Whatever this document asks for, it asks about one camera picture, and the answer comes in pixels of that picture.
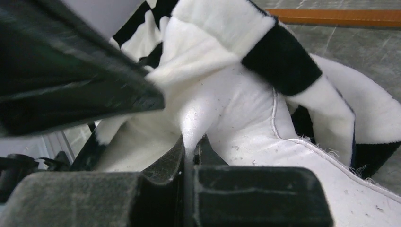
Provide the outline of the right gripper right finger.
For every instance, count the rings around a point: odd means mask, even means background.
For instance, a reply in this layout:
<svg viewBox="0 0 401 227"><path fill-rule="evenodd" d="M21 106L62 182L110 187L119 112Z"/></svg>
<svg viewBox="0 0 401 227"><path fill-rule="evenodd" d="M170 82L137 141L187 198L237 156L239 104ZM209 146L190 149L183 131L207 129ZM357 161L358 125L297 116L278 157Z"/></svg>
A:
<svg viewBox="0 0 401 227"><path fill-rule="evenodd" d="M308 169L229 166L204 137L192 176L195 227L333 226L322 186Z"/></svg>

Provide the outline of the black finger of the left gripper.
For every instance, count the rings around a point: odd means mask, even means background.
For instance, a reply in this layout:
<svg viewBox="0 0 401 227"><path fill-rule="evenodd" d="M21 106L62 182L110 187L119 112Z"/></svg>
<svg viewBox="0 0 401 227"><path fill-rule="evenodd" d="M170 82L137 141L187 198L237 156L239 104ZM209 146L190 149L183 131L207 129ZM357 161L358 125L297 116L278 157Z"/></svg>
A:
<svg viewBox="0 0 401 227"><path fill-rule="evenodd" d="M163 109L147 73L60 0L0 3L2 137Z"/></svg>

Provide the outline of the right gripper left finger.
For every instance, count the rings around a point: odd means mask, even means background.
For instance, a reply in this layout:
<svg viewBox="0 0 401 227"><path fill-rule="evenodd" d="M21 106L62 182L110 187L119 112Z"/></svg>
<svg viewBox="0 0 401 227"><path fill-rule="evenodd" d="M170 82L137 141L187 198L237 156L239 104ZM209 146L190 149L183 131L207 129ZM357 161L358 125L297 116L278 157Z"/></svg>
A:
<svg viewBox="0 0 401 227"><path fill-rule="evenodd" d="M141 172L39 172L22 180L3 227L179 227L183 142Z"/></svg>

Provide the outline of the black white checkered pillowcase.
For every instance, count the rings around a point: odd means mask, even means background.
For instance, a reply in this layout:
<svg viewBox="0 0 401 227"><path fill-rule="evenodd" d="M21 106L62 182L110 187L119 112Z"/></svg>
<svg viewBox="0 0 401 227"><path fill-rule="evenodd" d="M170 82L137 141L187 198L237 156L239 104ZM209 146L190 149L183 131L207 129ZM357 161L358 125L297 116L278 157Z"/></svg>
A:
<svg viewBox="0 0 401 227"><path fill-rule="evenodd" d="M165 105L164 87L245 68L284 98L300 139L322 143L324 152L332 144L345 153L346 170L363 179L401 144L398 101L359 71L308 53L250 0L145 0L110 43L149 70L146 79L163 91ZM70 170L95 171L113 135L97 126Z"/></svg>

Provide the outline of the wooden shelf rack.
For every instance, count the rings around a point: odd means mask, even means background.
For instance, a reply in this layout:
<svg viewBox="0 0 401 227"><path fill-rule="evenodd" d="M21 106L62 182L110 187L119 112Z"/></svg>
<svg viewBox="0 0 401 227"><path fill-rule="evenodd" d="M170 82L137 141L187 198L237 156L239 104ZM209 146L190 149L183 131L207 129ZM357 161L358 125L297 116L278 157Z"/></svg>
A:
<svg viewBox="0 0 401 227"><path fill-rule="evenodd" d="M266 9L284 23L401 27L400 10L356 10L356 9Z"/></svg>

